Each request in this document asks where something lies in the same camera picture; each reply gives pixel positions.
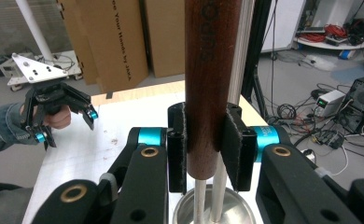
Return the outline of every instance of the cardboard box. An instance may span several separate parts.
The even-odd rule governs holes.
[[[150,63],[155,77],[185,73],[185,1],[146,0]]]
[[[148,76],[139,0],[63,1],[76,3],[78,29],[67,27],[68,33],[87,39],[89,45],[80,46],[87,52],[90,48],[93,60],[84,67],[95,64],[97,76],[92,78],[102,92],[132,89]]]
[[[83,78],[86,84],[95,84],[96,78],[98,78],[97,67],[91,53],[89,39],[80,19],[77,2],[76,0],[57,0],[57,2],[61,6],[63,23],[75,50]]]

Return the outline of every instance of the wall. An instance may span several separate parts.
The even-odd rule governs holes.
[[[72,49],[56,0],[28,0],[51,52]],[[0,1],[0,55],[40,50],[15,0]]]

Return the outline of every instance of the metal bowl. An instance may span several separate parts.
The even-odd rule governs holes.
[[[194,189],[179,201],[175,208],[173,223],[174,224],[190,224],[193,223],[194,209]],[[214,223],[210,221],[212,202],[212,185],[206,186],[205,204],[204,204],[204,220],[205,223]],[[221,224],[235,223],[256,223],[251,208],[246,201],[231,189],[226,189],[225,198],[223,200],[223,210],[220,222]]]

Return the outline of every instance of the white pole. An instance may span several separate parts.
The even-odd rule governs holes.
[[[241,5],[240,21],[234,50],[234,60],[231,70],[231,84],[228,99],[228,102],[236,105],[239,104],[241,88],[243,85],[245,61],[248,50],[248,41],[251,31],[254,5],[255,0],[243,0]],[[219,155],[217,161],[217,171],[214,175],[214,185],[212,189],[210,220],[213,223],[218,223],[221,220],[227,177],[226,167],[223,163],[222,157]]]
[[[193,223],[204,224],[206,180],[195,180]]]
[[[30,9],[28,2],[26,0],[16,0],[17,5],[34,36],[36,44],[39,46],[40,52],[42,53],[44,59],[47,62],[52,62],[53,57],[51,55],[48,44],[46,43],[45,37],[40,31],[39,26],[36,23],[33,11]]]

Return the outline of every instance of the wooden rod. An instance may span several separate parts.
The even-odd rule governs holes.
[[[231,80],[241,0],[186,0],[188,173],[212,177],[217,168]]]

